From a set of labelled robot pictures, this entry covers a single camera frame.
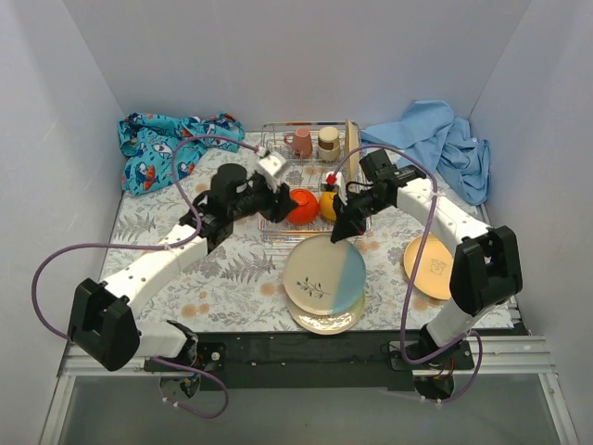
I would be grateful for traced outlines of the steel tumbler cup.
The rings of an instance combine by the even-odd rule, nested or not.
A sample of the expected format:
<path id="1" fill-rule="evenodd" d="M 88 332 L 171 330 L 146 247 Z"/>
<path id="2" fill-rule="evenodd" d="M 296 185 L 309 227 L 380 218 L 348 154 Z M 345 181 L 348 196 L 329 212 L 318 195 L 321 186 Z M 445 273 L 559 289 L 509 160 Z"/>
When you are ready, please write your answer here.
<path id="1" fill-rule="evenodd" d="M 319 130 L 318 156 L 325 162 L 333 162 L 339 158 L 340 133 L 336 127 L 325 126 Z"/>

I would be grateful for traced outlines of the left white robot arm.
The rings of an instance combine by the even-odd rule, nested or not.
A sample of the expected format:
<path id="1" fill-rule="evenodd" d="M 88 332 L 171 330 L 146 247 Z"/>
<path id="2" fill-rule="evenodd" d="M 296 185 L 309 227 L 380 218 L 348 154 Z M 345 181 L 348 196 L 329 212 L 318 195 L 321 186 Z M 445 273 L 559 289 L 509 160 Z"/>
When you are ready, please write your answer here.
<path id="1" fill-rule="evenodd" d="M 297 206 L 283 180 L 286 168 L 276 153 L 260 159 L 253 174 L 235 163 L 220 166 L 209 190 L 194 199 L 158 249 L 100 283 L 86 279 L 77 286 L 69 340 L 110 372 L 140 355 L 190 369 L 197 359 L 194 331 L 172 320 L 139 325 L 136 318 L 171 280 L 226 240 L 235 222 L 256 213 L 273 223 L 284 220 Z"/>

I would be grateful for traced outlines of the pale green plate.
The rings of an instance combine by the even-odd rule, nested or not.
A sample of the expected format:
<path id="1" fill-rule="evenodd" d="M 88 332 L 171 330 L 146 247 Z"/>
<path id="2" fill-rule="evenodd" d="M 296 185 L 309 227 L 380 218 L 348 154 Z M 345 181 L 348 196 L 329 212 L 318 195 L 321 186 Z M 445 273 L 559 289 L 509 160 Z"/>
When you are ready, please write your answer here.
<path id="1" fill-rule="evenodd" d="M 287 308 L 293 319 L 304 329 L 322 336 L 341 334 L 353 327 L 364 310 L 365 297 L 361 296 L 348 310 L 338 314 L 316 315 L 303 311 L 292 302 L 287 300 Z"/>

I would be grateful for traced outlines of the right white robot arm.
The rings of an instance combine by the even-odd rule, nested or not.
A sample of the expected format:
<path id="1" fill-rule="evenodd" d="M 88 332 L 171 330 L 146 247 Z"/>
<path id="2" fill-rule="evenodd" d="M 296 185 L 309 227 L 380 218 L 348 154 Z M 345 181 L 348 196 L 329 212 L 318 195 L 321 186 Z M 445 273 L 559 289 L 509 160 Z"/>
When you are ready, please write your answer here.
<path id="1" fill-rule="evenodd" d="M 368 217 L 394 207 L 423 224 L 423 244 L 434 235 L 444 245 L 453 258 L 451 298 L 415 343 L 399 342 L 405 362 L 440 368 L 485 314 L 522 291 L 517 237 L 509 227 L 478 221 L 441 197 L 434 175 L 419 161 L 399 168 L 388 157 L 391 147 L 370 145 L 368 150 L 360 159 L 366 178 L 362 191 L 349 191 L 339 170 L 325 176 L 324 186 L 336 193 L 331 240 L 363 235 Z"/>

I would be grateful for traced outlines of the wire dish rack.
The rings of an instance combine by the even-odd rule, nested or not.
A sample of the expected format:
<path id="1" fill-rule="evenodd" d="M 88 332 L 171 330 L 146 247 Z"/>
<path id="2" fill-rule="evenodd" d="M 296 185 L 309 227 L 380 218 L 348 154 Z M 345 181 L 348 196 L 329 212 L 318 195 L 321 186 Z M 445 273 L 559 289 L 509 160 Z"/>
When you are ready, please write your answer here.
<path id="1" fill-rule="evenodd" d="M 339 133 L 339 156 L 335 160 L 324 160 L 319 151 L 319 131 L 324 127 L 334 127 Z M 309 158 L 300 158 L 287 143 L 291 140 L 290 134 L 299 128 L 309 130 L 312 142 L 312 153 Z M 352 155 L 347 163 L 342 159 L 351 148 L 361 145 L 360 128 L 351 120 L 345 121 L 284 121 L 269 122 L 261 129 L 261 143 L 270 151 L 280 153 L 288 161 L 288 167 L 283 173 L 283 180 L 292 190 L 304 189 L 315 197 L 322 194 L 322 182 L 327 173 L 339 168 L 346 183 L 352 182 L 350 189 L 360 191 L 365 182 L 358 162 L 361 153 Z M 308 236 L 329 234 L 334 223 L 321 215 L 305 225 L 294 225 L 289 221 L 278 223 L 268 222 L 259 217 L 259 229 L 262 238 L 268 242 L 297 242 Z"/>

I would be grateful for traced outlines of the red orange bowl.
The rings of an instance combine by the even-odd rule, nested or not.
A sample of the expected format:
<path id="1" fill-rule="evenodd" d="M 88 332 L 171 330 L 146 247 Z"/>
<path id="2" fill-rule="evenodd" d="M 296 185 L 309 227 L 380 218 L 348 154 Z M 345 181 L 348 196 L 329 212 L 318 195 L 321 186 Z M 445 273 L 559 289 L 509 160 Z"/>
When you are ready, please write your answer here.
<path id="1" fill-rule="evenodd" d="M 317 218 L 319 203 L 309 190 L 294 189 L 290 192 L 290 197 L 297 203 L 297 207 L 287 216 L 287 220 L 291 224 L 297 226 L 307 225 Z"/>

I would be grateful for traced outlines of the beige bird pattern plate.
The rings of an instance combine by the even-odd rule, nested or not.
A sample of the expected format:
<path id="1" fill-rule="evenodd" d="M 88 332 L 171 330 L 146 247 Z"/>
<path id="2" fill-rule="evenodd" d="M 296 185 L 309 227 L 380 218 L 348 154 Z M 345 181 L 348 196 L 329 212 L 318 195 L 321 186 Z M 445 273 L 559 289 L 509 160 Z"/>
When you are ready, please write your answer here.
<path id="1" fill-rule="evenodd" d="M 347 180 L 356 181 L 359 172 L 360 153 L 357 149 L 360 147 L 360 137 L 357 125 L 351 121 L 346 120 L 345 132 L 345 154 L 348 155 L 347 165 Z"/>

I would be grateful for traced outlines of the pink mug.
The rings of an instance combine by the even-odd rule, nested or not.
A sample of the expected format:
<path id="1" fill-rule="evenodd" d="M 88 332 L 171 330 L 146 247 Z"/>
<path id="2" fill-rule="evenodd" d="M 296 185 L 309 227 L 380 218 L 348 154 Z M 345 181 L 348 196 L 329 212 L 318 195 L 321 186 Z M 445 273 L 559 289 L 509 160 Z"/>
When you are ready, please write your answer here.
<path id="1" fill-rule="evenodd" d="M 294 132 L 287 133 L 284 136 L 284 144 L 299 159 L 309 159 L 313 151 L 310 131 L 305 127 L 299 127 Z"/>

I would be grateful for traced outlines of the beige and blue plate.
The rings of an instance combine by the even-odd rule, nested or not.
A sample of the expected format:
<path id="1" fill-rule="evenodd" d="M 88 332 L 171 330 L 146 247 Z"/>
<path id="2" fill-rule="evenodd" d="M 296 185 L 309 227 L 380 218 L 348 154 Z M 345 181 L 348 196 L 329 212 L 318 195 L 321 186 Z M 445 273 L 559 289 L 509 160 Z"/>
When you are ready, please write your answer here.
<path id="1" fill-rule="evenodd" d="M 298 243 L 288 255 L 284 289 L 301 310 L 334 315 L 349 310 L 363 295 L 366 265 L 346 240 L 332 243 L 327 234 Z"/>

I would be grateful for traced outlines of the yellow bowl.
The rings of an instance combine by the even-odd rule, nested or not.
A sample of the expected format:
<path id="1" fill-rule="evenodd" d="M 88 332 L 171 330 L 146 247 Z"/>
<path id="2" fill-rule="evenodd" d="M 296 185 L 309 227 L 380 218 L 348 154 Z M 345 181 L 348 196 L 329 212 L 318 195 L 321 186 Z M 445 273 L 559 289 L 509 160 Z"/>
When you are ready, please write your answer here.
<path id="1" fill-rule="evenodd" d="M 334 198 L 336 192 L 323 191 L 319 198 L 319 214 L 327 221 L 334 222 L 336 213 L 334 210 Z"/>

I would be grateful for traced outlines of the plain orange plate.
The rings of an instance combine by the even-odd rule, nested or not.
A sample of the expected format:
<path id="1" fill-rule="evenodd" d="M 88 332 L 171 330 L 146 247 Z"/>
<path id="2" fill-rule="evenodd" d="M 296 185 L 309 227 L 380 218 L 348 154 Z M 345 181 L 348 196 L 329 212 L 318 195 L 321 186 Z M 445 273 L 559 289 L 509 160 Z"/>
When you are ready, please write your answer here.
<path id="1" fill-rule="evenodd" d="M 450 252 L 434 235 L 429 235 L 414 286 L 430 298 L 449 300 L 452 266 L 453 257 Z"/>

